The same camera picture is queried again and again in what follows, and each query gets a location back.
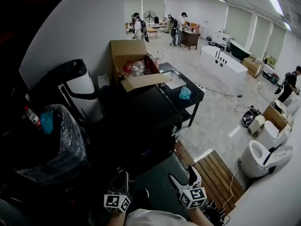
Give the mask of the person's right forearm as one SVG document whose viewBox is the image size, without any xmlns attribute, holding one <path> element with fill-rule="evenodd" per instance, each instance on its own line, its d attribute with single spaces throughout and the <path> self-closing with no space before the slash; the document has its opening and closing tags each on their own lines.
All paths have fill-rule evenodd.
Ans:
<svg viewBox="0 0 301 226">
<path fill-rule="evenodd" d="M 188 209 L 190 221 L 198 226 L 213 226 L 209 219 L 202 213 L 200 208 Z"/>
</svg>

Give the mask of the black standing fan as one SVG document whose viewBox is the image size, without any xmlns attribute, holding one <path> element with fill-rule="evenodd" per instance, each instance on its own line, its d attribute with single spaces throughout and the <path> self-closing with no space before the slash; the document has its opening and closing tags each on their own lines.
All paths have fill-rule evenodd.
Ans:
<svg viewBox="0 0 301 226">
<path fill-rule="evenodd" d="M 150 23 L 154 22 L 156 14 L 155 12 L 148 10 L 144 13 L 143 15 L 145 22 L 149 25 L 150 27 Z"/>
</svg>

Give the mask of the wooden slat mat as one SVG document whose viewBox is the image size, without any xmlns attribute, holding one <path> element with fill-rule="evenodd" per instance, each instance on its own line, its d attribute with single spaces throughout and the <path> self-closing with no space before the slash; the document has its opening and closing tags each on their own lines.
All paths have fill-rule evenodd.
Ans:
<svg viewBox="0 0 301 226">
<path fill-rule="evenodd" d="M 215 201 L 217 208 L 224 208 L 228 215 L 245 193 L 233 173 L 216 151 L 199 159 L 194 168 L 201 175 L 201 185 L 205 188 L 207 199 Z"/>
</svg>

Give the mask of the open brown cardboard box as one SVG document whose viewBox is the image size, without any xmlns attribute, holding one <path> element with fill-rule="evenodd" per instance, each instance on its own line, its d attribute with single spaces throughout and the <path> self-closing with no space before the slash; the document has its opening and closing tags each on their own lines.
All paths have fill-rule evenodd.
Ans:
<svg viewBox="0 0 301 226">
<path fill-rule="evenodd" d="M 282 131 L 287 125 L 290 126 L 290 130 L 293 128 L 293 117 L 287 116 L 284 119 L 282 114 L 271 105 L 267 107 L 262 115 L 266 121 L 272 122 L 279 131 Z"/>
</svg>

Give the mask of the clear plastic packaging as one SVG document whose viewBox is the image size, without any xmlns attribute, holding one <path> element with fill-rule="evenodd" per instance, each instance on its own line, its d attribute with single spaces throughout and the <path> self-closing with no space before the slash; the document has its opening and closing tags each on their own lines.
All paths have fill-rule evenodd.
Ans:
<svg viewBox="0 0 301 226">
<path fill-rule="evenodd" d="M 134 62 L 132 65 L 132 76 L 137 77 L 137 76 L 143 76 L 147 74 L 147 70 L 145 67 L 145 62 L 144 61 L 137 61 Z"/>
</svg>

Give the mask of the red plastic item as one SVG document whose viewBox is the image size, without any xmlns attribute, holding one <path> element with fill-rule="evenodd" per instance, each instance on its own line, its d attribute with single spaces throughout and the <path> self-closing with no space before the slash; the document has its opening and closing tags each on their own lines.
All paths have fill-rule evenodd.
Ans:
<svg viewBox="0 0 301 226">
<path fill-rule="evenodd" d="M 127 61 L 123 66 L 124 77 L 130 77 L 132 74 L 133 61 Z"/>
</svg>

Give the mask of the crumpled teal cloth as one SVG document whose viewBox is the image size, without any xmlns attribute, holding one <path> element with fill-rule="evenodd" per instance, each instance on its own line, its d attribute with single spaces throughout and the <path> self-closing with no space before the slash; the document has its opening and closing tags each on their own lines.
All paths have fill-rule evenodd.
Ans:
<svg viewBox="0 0 301 226">
<path fill-rule="evenodd" d="M 191 96 L 191 90 L 186 86 L 183 86 L 179 93 L 179 98 L 181 100 L 190 100 L 190 96 Z"/>
</svg>

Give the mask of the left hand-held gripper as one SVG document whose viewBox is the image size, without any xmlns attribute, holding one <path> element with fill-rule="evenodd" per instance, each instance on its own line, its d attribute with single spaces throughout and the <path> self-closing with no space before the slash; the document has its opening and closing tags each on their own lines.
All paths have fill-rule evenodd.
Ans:
<svg viewBox="0 0 301 226">
<path fill-rule="evenodd" d="M 127 195 L 122 193 L 127 193 L 128 190 L 128 172 L 117 173 L 110 182 L 111 192 L 104 195 L 104 207 L 111 213 L 126 213 L 131 201 Z"/>
</svg>

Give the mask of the plastic-wrapped black appliance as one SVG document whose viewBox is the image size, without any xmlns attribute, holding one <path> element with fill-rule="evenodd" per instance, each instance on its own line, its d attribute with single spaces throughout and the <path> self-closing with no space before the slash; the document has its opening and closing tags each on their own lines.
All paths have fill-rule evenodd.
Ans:
<svg viewBox="0 0 301 226">
<path fill-rule="evenodd" d="M 15 172 L 35 183 L 54 185 L 89 169 L 90 140 L 64 105 L 48 105 L 45 112 L 53 113 L 54 130 L 51 135 L 32 130 L 22 136 Z"/>
</svg>

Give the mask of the brown wooden desk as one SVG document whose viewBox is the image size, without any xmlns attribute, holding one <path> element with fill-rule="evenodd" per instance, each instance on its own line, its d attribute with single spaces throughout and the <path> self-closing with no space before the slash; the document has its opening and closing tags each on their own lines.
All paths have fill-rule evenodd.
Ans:
<svg viewBox="0 0 301 226">
<path fill-rule="evenodd" d="M 197 33 L 184 30 L 182 32 L 182 45 L 187 47 L 189 50 L 191 47 L 198 47 L 199 35 Z"/>
</svg>

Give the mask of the large open cardboard box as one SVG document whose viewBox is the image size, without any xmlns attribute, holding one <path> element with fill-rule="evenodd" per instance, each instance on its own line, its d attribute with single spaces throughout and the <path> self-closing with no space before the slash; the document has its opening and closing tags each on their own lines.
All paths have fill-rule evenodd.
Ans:
<svg viewBox="0 0 301 226">
<path fill-rule="evenodd" d="M 145 42 L 142 40 L 112 40 L 112 81 L 122 85 L 126 92 L 142 87 L 169 82 L 170 79 L 161 74 L 152 58 L 147 54 Z M 144 61 L 147 74 L 143 76 L 124 77 L 123 66 L 127 61 Z"/>
</svg>

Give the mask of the person's left forearm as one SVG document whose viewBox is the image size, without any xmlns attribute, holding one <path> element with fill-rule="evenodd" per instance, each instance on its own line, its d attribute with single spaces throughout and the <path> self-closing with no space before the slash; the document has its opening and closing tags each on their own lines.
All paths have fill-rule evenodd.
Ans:
<svg viewBox="0 0 301 226">
<path fill-rule="evenodd" d="M 106 226 L 124 226 L 125 218 L 125 213 L 112 213 Z"/>
</svg>

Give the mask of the person's black left shoe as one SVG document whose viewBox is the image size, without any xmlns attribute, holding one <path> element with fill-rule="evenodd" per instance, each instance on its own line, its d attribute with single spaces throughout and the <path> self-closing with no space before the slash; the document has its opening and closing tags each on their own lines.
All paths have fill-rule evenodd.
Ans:
<svg viewBox="0 0 301 226">
<path fill-rule="evenodd" d="M 133 205 L 136 209 L 144 209 L 148 210 L 150 207 L 149 201 L 149 191 L 144 188 L 140 189 L 134 196 L 133 196 Z"/>
</svg>

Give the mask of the black washing machine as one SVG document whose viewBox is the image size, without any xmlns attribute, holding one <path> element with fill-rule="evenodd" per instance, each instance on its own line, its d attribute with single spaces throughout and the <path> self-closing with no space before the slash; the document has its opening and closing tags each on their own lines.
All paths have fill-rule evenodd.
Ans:
<svg viewBox="0 0 301 226">
<path fill-rule="evenodd" d="M 138 175 L 173 153 L 183 119 L 157 86 L 131 92 L 104 88 L 99 97 L 104 112 L 100 145 L 105 163 Z"/>
</svg>

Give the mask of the closed cardboard box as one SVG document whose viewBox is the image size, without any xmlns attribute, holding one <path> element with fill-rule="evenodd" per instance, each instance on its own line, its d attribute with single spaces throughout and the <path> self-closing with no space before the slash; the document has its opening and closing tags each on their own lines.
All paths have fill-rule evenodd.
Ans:
<svg viewBox="0 0 301 226">
<path fill-rule="evenodd" d="M 262 70 L 262 64 L 250 57 L 244 58 L 242 65 L 247 68 L 247 72 L 254 78 L 257 78 Z"/>
</svg>

